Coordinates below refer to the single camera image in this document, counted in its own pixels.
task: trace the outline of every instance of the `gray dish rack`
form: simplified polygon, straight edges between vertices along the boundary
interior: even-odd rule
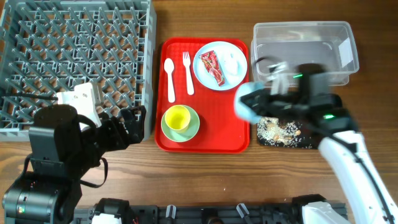
[[[0,26],[0,91],[55,96],[100,83],[104,105],[97,112],[121,118],[120,109],[144,105],[149,137],[156,33],[151,1],[8,0]],[[0,141],[28,141],[34,113],[54,103],[0,97]]]

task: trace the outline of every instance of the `yellow cup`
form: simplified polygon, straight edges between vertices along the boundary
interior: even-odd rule
[[[174,105],[165,113],[167,126],[176,133],[184,133],[189,126],[191,114],[183,105]]]

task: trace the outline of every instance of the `crumbs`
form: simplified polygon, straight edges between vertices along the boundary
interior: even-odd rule
[[[278,118],[263,117],[257,125],[257,136],[270,146],[298,147],[305,137],[301,136],[302,124],[295,121],[279,121]]]

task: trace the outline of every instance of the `green saucer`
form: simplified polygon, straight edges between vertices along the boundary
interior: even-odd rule
[[[166,135],[166,137],[173,142],[186,142],[186,141],[190,140],[191,138],[193,138],[199,131],[199,126],[200,126],[199,115],[191,107],[189,107],[189,106],[185,106],[185,107],[189,110],[189,113],[191,114],[191,120],[189,122],[188,129],[184,133],[181,133],[181,134],[176,133],[175,131],[171,130],[167,126],[166,120],[165,120],[164,114],[163,114],[162,131],[163,131],[164,135]]]

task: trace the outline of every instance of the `cable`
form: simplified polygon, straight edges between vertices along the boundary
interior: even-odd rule
[[[30,93],[3,93],[0,96],[1,97],[21,96],[21,97],[36,98],[36,99],[41,99],[41,100],[58,100],[58,97],[54,97],[54,96],[39,96],[39,95],[35,95],[35,94],[30,94]]]
[[[262,60],[268,60],[268,61],[270,61],[270,62],[272,62],[272,63],[274,63],[274,64],[277,64],[277,63],[282,62],[282,60],[279,59],[279,58],[277,58],[277,57],[274,57],[274,56],[264,56],[264,57],[260,57],[259,59],[257,59],[257,60],[254,62],[253,65],[256,65],[257,63],[259,63],[259,62],[262,61]]]
[[[371,180],[374,189],[376,190],[377,196],[380,198],[380,202],[382,204],[382,208],[383,210],[386,212],[387,215],[387,219],[389,220],[390,224],[394,224],[394,217],[391,215],[391,212],[388,208],[387,202],[384,199],[381,190],[379,188],[379,186],[377,185],[376,181],[374,180],[374,177],[372,176],[372,174],[370,173],[369,169],[366,167],[366,165],[364,164],[363,160],[361,158],[359,158],[356,154],[354,150],[351,150],[350,148],[352,147],[353,144],[347,143],[343,140],[341,140],[340,138],[335,137],[334,135],[332,135],[331,133],[324,131],[320,128],[317,128],[311,124],[307,124],[307,128],[311,131],[314,131],[318,134],[324,135],[325,137],[328,137],[334,141],[336,141],[337,143],[341,144],[344,147],[347,147],[349,149],[349,152],[353,155],[353,157],[355,158],[355,162],[359,163],[360,166],[365,170],[365,173],[368,175],[369,179]]]
[[[26,172],[27,172],[27,167],[29,166],[29,162],[30,162],[30,158],[32,158],[32,153],[30,153],[29,155],[27,155],[27,157],[25,158],[24,161],[24,169],[22,170],[22,173],[19,175],[19,177],[17,178],[17,180],[23,178],[23,176],[25,176]]]
[[[105,158],[101,158],[101,160],[104,162],[104,173],[105,173],[104,182],[102,184],[93,184],[93,183],[87,182],[85,180],[80,180],[80,184],[83,184],[84,186],[91,187],[91,188],[98,188],[105,184],[106,178],[108,177],[108,162],[106,161]]]

